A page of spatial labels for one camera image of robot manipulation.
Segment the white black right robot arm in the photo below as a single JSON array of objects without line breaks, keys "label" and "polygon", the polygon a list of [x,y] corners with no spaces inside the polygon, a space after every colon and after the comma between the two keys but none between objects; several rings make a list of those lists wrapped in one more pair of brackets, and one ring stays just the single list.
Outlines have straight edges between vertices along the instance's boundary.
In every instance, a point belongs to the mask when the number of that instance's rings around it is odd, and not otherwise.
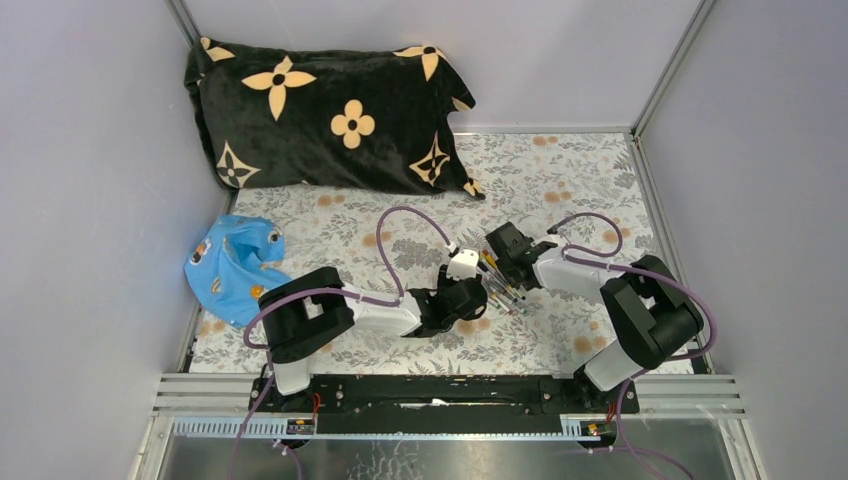
[{"label": "white black right robot arm", "polygon": [[615,264],[609,254],[570,244],[553,230],[533,239],[511,222],[486,241],[510,285],[561,290],[604,305],[615,339],[574,373],[573,396],[583,410],[601,410],[613,388],[670,360],[704,327],[691,296],[656,256]]}]

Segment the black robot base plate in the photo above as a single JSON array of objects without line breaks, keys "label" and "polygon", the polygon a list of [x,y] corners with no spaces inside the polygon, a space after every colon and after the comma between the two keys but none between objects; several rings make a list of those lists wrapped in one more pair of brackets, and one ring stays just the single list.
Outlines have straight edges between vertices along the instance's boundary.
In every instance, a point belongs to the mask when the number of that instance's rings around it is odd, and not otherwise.
[{"label": "black robot base plate", "polygon": [[534,376],[316,375],[283,396],[253,381],[249,407],[303,414],[320,434],[562,434],[562,416],[604,421],[637,414],[633,386],[592,394],[571,378]]}]

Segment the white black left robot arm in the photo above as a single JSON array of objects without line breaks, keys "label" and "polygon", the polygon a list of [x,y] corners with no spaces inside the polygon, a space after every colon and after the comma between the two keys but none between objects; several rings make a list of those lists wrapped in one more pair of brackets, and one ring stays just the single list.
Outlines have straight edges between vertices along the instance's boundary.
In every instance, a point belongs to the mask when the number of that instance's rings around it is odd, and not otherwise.
[{"label": "white black left robot arm", "polygon": [[334,267],[322,267],[259,297],[259,322],[274,373],[272,398],[288,411],[310,397],[311,356],[352,329],[402,338],[430,338],[458,321],[486,312],[483,276],[447,274],[442,266],[434,289],[414,288],[402,298],[344,283]]}]

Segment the bundle of coloured marker pens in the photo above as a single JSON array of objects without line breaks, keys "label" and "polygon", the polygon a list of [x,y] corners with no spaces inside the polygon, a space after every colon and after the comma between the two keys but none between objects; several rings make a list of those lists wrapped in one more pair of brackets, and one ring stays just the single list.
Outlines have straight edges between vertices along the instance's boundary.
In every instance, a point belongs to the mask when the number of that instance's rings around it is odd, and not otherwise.
[{"label": "bundle of coloured marker pens", "polygon": [[490,283],[490,291],[498,298],[503,308],[516,314],[525,314],[526,297],[515,287],[512,287],[498,269],[494,257],[486,250],[480,252],[479,270]]}]

